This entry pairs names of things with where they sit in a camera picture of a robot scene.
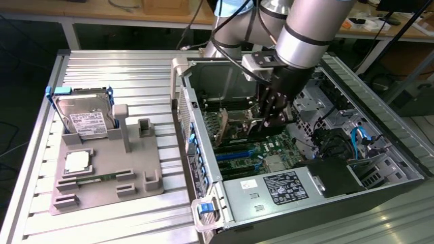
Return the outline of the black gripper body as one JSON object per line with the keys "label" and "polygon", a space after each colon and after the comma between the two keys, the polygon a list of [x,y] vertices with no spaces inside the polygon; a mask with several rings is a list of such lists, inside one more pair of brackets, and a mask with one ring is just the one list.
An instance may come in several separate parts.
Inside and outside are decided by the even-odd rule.
{"label": "black gripper body", "polygon": [[293,66],[274,67],[271,72],[271,84],[261,95],[261,102],[270,102],[271,96],[281,94],[286,96],[286,101],[293,103],[295,96],[301,93],[311,78],[315,67],[299,69]]}

